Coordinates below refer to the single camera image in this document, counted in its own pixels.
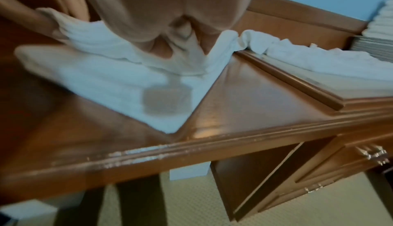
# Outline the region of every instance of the person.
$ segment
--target person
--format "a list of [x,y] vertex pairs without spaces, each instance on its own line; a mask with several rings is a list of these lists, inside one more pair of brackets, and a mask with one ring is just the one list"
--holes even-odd
[[[55,0],[61,12],[89,20],[85,0]],[[110,30],[143,51],[172,56],[165,32],[191,22],[208,54],[220,33],[240,19],[251,0],[89,0]],[[58,25],[16,0],[0,0],[0,15],[41,34],[58,37]]]

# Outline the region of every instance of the metal drawer pull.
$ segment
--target metal drawer pull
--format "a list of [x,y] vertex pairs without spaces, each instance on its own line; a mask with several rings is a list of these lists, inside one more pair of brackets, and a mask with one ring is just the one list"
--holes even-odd
[[370,148],[365,147],[366,149],[362,149],[360,147],[356,147],[359,152],[366,157],[368,160],[374,160],[376,161],[379,165],[384,165],[386,163],[390,163],[388,160],[388,152],[382,147],[378,145],[372,145],[373,148],[376,149],[374,153],[369,153],[369,151],[372,151]]
[[317,190],[323,188],[323,186],[321,184],[318,184],[318,186],[319,186],[318,188],[311,190],[311,191],[307,187],[304,189],[306,190],[307,193],[316,192]]

